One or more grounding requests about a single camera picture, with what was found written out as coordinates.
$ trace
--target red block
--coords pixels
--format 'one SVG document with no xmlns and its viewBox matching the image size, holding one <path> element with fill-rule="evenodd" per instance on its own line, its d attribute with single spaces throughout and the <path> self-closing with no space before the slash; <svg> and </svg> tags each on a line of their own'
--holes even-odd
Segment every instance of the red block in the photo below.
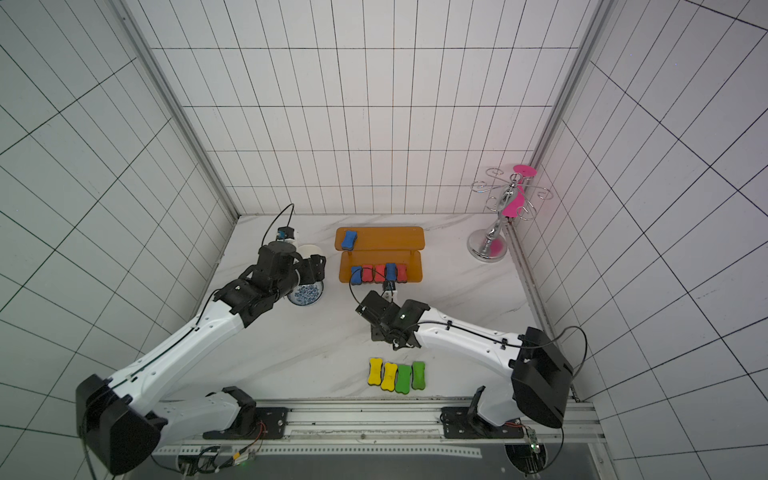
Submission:
<svg viewBox="0 0 768 480">
<path fill-rule="evenodd" d="M 376 283 L 384 283 L 386 279 L 386 265 L 376 265 L 376 275 L 373 281 Z"/>
<path fill-rule="evenodd" d="M 362 282 L 371 283 L 373 281 L 373 265 L 362 266 Z"/>
<path fill-rule="evenodd" d="M 408 265 L 405 265 L 404 263 L 397 264 L 397 283 L 405 283 L 408 281 L 408 275 L 406 274 L 407 269 Z"/>
</svg>

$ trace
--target marble floor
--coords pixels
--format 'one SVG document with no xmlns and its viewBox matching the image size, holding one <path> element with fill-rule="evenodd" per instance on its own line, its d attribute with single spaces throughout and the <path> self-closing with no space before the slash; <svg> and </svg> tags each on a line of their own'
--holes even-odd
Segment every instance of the marble floor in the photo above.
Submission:
<svg viewBox="0 0 768 480">
<path fill-rule="evenodd" d="M 271 216 L 241 217 L 210 284 L 221 287 L 255 263 Z M 287 217 L 276 222 L 284 225 Z M 400 394 L 368 386 L 368 358 L 426 362 L 427 388 L 409 397 L 471 396 L 497 378 L 483 366 L 456 354 L 434 349 L 392 351 L 372 342 L 369 324 L 355 313 L 349 286 L 339 282 L 341 253 L 333 247 L 338 227 L 411 226 L 424 228 L 424 279 L 398 284 L 398 302 L 419 300 L 457 319 L 524 333 L 535 326 L 521 281 L 511 258 L 482 263 L 466 249 L 467 236 L 493 221 L 492 214 L 428 215 L 294 215 L 291 227 L 301 243 L 314 243 L 327 256 L 325 289 L 311 306 L 286 299 L 247 329 L 230 338 L 197 364 L 179 382 L 174 399 L 188 399 L 235 385 L 255 399 L 376 397 L 401 399 Z M 273 240 L 276 227 L 267 236 Z M 362 299 L 379 285 L 354 286 Z"/>
</svg>

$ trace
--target green block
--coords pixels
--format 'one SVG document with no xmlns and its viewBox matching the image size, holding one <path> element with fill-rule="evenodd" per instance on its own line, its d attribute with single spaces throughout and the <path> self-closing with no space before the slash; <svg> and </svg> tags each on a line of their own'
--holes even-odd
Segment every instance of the green block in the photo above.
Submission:
<svg viewBox="0 0 768 480">
<path fill-rule="evenodd" d="M 424 382 L 424 362 L 413 363 L 413 389 L 423 390 L 426 387 Z"/>
<path fill-rule="evenodd" d="M 397 365 L 395 391 L 407 395 L 411 391 L 411 366 Z"/>
</svg>

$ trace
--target blue block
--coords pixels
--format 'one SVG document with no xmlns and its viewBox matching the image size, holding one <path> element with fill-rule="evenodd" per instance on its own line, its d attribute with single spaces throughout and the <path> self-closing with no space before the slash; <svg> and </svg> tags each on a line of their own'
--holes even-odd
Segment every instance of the blue block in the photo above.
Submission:
<svg viewBox="0 0 768 480">
<path fill-rule="evenodd" d="M 362 267 L 361 266 L 352 267 L 352 278 L 349 279 L 349 282 L 352 285 L 362 284 Z"/>
<path fill-rule="evenodd" d="M 392 282 L 397 280 L 397 266 L 394 263 L 386 264 L 386 280 Z"/>
<path fill-rule="evenodd" d="M 347 230 L 344 235 L 344 241 L 341 243 L 341 249 L 351 250 L 355 246 L 355 240 L 357 240 L 357 232 L 354 230 Z"/>
</svg>

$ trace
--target orange acrylic shelf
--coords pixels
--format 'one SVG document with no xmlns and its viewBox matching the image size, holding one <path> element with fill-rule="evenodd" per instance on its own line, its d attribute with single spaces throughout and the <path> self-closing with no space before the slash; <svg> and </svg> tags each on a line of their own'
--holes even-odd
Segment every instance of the orange acrylic shelf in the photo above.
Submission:
<svg viewBox="0 0 768 480">
<path fill-rule="evenodd" d="M 424 229 L 421 227 L 341 227 L 336 230 L 336 249 L 347 230 L 357 232 L 353 252 L 364 250 L 424 250 Z"/>
<path fill-rule="evenodd" d="M 352 267 L 362 265 L 382 265 L 384 263 L 404 263 L 408 266 L 408 281 L 421 282 L 422 254 L 418 250 L 353 250 L 341 253 L 339 281 L 348 283 L 352 277 Z"/>
</svg>

